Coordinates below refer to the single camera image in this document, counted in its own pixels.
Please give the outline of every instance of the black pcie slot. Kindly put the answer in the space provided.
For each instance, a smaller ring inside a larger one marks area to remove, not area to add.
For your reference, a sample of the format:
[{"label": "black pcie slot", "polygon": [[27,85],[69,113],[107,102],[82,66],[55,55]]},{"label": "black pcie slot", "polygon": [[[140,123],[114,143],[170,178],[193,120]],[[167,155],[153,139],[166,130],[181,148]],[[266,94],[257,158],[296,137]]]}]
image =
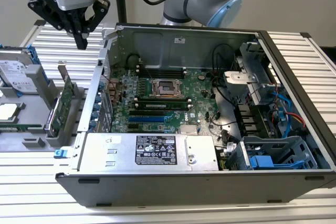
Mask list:
[{"label": "black pcie slot", "polygon": [[168,111],[146,111],[146,110],[131,110],[130,115],[148,115],[148,116],[164,116]]}]

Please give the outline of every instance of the motherboard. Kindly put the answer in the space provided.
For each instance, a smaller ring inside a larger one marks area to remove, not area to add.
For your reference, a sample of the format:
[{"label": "motherboard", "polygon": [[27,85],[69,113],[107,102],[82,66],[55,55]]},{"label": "motherboard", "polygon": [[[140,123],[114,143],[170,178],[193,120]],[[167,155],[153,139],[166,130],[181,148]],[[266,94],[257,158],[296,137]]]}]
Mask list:
[{"label": "motherboard", "polygon": [[111,132],[212,135],[220,129],[209,115],[218,111],[206,70],[113,69]]}]

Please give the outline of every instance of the cpu socket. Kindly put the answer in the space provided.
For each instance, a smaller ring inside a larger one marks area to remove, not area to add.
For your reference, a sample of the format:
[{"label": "cpu socket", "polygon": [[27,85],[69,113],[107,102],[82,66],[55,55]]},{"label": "cpu socket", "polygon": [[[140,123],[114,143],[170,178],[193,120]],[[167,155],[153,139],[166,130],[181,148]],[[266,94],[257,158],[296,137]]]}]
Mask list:
[{"label": "cpu socket", "polygon": [[183,98],[180,81],[171,79],[152,80],[152,96],[163,98]]}]

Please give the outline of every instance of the red cable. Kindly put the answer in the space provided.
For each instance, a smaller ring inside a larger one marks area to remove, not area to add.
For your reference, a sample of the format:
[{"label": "red cable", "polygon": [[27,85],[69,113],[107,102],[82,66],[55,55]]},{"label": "red cable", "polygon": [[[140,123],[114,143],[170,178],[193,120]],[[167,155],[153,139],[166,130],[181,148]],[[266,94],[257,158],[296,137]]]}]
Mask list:
[{"label": "red cable", "polygon": [[296,118],[298,118],[302,123],[303,123],[303,127],[306,127],[306,123],[305,121],[303,120],[302,117],[300,117],[299,115],[295,114],[295,113],[291,113],[291,112],[286,112],[285,114],[287,115],[291,115],[291,116],[295,116]]}]

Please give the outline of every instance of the white sticker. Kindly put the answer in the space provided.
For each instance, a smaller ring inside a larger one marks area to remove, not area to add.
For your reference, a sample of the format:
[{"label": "white sticker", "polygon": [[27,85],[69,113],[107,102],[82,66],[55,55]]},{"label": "white sticker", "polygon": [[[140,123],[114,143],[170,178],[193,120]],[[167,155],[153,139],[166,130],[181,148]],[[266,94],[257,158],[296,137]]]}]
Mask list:
[{"label": "white sticker", "polygon": [[175,38],[174,43],[176,44],[185,44],[185,38]]},{"label": "white sticker", "polygon": [[107,144],[120,144],[121,143],[121,136],[109,136],[105,139]]},{"label": "white sticker", "polygon": [[12,87],[22,92],[36,92],[36,87],[25,74],[26,67],[19,61],[0,60],[0,74]]}]

